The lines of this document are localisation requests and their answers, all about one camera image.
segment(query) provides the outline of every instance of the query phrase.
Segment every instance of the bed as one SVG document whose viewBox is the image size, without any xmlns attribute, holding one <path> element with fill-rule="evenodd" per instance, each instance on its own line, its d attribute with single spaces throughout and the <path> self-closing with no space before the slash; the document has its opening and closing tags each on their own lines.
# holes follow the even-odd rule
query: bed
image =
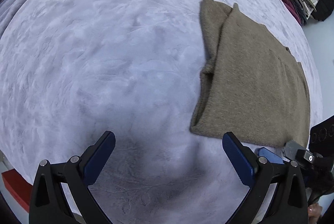
<svg viewBox="0 0 334 224">
<path fill-rule="evenodd" d="M 2 1 L 0 150 L 27 182 L 42 159 L 67 161 L 111 130 L 115 150 L 90 190 L 113 223 L 228 220 L 248 187 L 220 139 L 189 132 L 205 63 L 200 1 Z M 216 1 L 238 3 L 289 47 L 308 82 L 310 126 L 321 122 L 318 72 L 281 0 Z"/>
</svg>

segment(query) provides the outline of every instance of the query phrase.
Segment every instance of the maroon garment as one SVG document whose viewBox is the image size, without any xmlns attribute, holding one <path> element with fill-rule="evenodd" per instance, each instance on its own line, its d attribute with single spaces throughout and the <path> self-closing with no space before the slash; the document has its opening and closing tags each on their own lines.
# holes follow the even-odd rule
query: maroon garment
<svg viewBox="0 0 334 224">
<path fill-rule="evenodd" d="M 292 1 L 290 1 L 290 0 L 281 0 L 281 1 L 283 1 L 285 7 L 289 10 L 289 12 L 291 13 L 291 15 L 293 15 L 293 17 L 297 20 L 297 22 L 299 23 L 299 25 L 302 25 L 302 21 L 300 20 L 300 17 L 296 13 Z"/>
</svg>

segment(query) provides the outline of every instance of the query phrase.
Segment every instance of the pile of clothes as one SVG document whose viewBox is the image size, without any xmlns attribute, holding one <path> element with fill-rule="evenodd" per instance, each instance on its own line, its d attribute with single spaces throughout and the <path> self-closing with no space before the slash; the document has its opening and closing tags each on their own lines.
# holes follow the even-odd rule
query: pile of clothes
<svg viewBox="0 0 334 224">
<path fill-rule="evenodd" d="M 311 13 L 316 10 L 315 6 L 318 0 L 282 0 L 286 8 L 297 20 L 299 25 L 304 26 L 311 16 Z"/>
</svg>

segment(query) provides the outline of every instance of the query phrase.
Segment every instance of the human hand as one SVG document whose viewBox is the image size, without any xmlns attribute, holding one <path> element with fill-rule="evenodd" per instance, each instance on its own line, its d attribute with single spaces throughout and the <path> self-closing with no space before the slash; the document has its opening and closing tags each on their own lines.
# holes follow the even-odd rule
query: human hand
<svg viewBox="0 0 334 224">
<path fill-rule="evenodd" d="M 314 203 L 307 208 L 307 212 L 309 215 L 309 224 L 316 224 L 321 215 L 322 207 L 318 203 Z"/>
</svg>

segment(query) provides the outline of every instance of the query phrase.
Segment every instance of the folded brown garment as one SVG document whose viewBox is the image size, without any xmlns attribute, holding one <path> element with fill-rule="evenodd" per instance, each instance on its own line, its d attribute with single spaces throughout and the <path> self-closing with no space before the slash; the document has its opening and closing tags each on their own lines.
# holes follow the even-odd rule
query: folded brown garment
<svg viewBox="0 0 334 224">
<path fill-rule="evenodd" d="M 302 65 L 263 24 L 234 7 L 203 0 L 203 40 L 209 59 L 201 71 L 201 94 L 193 133 L 282 147 L 293 139 L 306 147 L 310 96 Z"/>
</svg>

